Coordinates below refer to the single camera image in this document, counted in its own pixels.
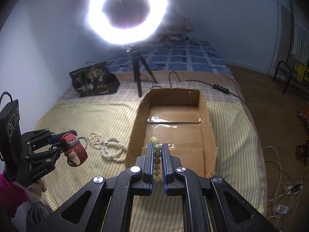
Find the red watch strap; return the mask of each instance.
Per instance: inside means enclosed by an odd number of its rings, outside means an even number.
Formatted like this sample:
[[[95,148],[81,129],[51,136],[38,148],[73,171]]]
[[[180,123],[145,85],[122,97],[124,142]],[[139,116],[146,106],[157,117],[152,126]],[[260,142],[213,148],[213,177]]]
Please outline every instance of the red watch strap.
[[[68,158],[68,164],[69,165],[71,165],[73,163],[74,164],[73,166],[80,166],[88,158],[88,154],[87,154],[86,150],[84,149],[83,145],[79,142],[78,138],[74,134],[67,133],[67,134],[63,135],[60,138],[60,142],[64,145],[64,152],[65,152],[66,156],[71,152],[75,152],[77,157],[80,160],[80,164],[76,165],[74,162],[72,162]]]

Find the tripod leg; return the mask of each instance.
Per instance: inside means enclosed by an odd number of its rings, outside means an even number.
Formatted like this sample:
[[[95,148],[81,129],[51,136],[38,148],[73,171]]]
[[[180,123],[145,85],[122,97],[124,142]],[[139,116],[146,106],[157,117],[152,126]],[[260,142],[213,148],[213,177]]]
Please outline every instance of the tripod leg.
[[[137,82],[138,96],[141,98],[143,96],[143,93],[142,93],[141,77],[139,74],[139,65],[138,65],[137,55],[134,55],[132,57],[132,62],[133,62],[134,81]]]
[[[153,75],[152,71],[150,70],[148,64],[146,63],[145,58],[144,58],[141,54],[138,54],[138,57],[139,57],[139,59],[142,61],[142,63],[143,63],[143,65],[144,65],[145,69],[148,71],[150,77],[152,78],[152,81],[153,81],[155,84],[157,84],[158,81],[156,80],[156,78],[155,78],[155,76]]]

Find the yellow striped sheet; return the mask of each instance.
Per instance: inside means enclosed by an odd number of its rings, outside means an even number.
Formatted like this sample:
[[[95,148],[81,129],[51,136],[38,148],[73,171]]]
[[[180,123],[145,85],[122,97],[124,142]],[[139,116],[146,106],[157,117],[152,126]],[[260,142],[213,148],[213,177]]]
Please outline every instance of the yellow striped sheet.
[[[218,146],[216,174],[222,176],[263,214],[265,185],[258,153],[257,134],[239,103],[207,103]],[[79,136],[90,132],[118,136],[125,144],[138,103],[57,103],[39,122],[38,129],[53,132],[75,129]],[[100,151],[87,148],[88,160],[72,168],[61,156],[56,169],[47,175],[44,205],[57,209],[96,175],[118,175],[125,165],[107,162]],[[130,231],[183,231],[181,197],[165,196],[162,183],[155,183],[151,196],[134,198]]]

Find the brown floor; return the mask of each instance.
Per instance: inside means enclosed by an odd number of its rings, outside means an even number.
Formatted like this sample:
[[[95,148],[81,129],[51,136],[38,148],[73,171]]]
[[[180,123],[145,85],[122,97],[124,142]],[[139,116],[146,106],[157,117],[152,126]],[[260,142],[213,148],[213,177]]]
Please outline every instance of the brown floor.
[[[286,171],[289,176],[301,178],[304,165],[301,161],[295,159],[295,147],[304,144],[308,139],[307,134],[296,115],[296,111],[301,110],[307,101],[295,95],[286,93],[282,95],[277,85],[272,82],[271,77],[250,69],[237,66],[230,66],[234,78],[239,83],[244,98],[249,106],[250,112],[254,119],[262,147],[273,146],[276,148],[282,170]],[[265,161],[274,161],[278,164],[275,154],[269,150],[263,150]],[[273,163],[266,164],[268,199],[271,198],[275,184],[279,181],[279,170]],[[309,182],[309,170],[305,172],[305,179]],[[281,182],[289,182],[292,186],[300,180],[290,180],[285,173],[282,173]],[[293,231],[299,224],[301,217],[306,209],[309,208],[309,186],[304,186],[300,195],[300,200],[293,217],[291,226],[287,230],[294,208],[286,216],[283,223],[283,231]],[[287,197],[277,203],[284,205]],[[267,210],[267,216],[270,216],[270,208]],[[277,219],[270,218],[273,224]]]

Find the ring light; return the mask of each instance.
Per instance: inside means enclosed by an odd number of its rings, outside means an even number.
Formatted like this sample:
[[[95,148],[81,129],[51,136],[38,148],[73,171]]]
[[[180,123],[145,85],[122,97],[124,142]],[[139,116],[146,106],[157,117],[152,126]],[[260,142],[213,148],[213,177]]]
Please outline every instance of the ring light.
[[[112,44],[134,43],[149,37],[159,26],[167,5],[167,0],[149,0],[150,12],[144,22],[132,29],[117,29],[109,24],[102,12],[105,1],[90,1],[88,20],[93,30]]]

